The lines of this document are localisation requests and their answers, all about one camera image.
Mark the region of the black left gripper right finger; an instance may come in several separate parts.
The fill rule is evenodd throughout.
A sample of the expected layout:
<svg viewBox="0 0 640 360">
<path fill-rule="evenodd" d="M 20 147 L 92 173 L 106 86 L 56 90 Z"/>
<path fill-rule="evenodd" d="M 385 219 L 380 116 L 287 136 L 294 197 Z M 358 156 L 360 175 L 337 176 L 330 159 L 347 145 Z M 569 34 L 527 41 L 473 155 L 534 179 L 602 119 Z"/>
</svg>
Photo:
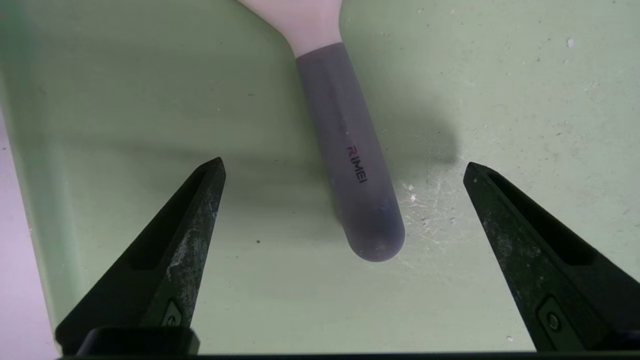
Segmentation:
<svg viewBox="0 0 640 360">
<path fill-rule="evenodd" d="M 503 177 L 469 162 L 463 184 L 538 351 L 637 351 L 640 285 Z"/>
</svg>

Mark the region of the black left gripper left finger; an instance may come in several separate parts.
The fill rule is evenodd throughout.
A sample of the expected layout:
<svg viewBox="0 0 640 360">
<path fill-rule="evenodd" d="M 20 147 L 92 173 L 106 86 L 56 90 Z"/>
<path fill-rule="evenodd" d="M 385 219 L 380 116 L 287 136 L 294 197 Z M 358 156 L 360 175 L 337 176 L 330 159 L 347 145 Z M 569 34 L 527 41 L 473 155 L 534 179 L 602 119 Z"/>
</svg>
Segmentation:
<svg viewBox="0 0 640 360">
<path fill-rule="evenodd" d="M 226 184 L 198 166 L 55 329 L 64 357 L 189 357 L 191 328 Z"/>
</svg>

